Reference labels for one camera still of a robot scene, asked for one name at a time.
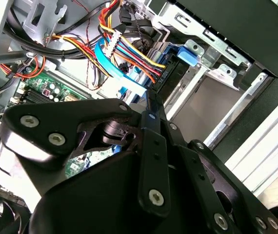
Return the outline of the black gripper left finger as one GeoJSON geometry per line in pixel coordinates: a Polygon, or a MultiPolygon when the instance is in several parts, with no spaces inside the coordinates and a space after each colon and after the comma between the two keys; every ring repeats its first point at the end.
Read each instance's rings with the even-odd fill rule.
{"type": "Polygon", "coordinates": [[[120,145],[119,153],[140,158],[138,199],[154,216],[171,210],[167,143],[161,135],[154,94],[138,113],[119,99],[18,105],[2,119],[0,139],[26,173],[23,188],[39,200],[65,178],[65,164],[75,156],[120,145]]]}

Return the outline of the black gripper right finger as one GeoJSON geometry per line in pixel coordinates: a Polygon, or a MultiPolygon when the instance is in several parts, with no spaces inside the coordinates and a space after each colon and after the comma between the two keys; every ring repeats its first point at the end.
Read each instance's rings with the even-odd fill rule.
{"type": "Polygon", "coordinates": [[[199,140],[187,143],[165,116],[156,98],[161,132],[169,143],[170,162],[179,180],[179,200],[191,190],[191,205],[183,210],[196,218],[199,234],[278,234],[278,219],[199,140]]]}

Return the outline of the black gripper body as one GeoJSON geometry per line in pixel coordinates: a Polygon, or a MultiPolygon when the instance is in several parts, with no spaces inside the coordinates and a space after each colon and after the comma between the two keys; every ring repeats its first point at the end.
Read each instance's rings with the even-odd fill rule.
{"type": "Polygon", "coordinates": [[[119,153],[50,189],[32,214],[31,234],[215,234],[191,181],[168,153],[171,210],[166,218],[139,204],[140,158],[119,153]]]}

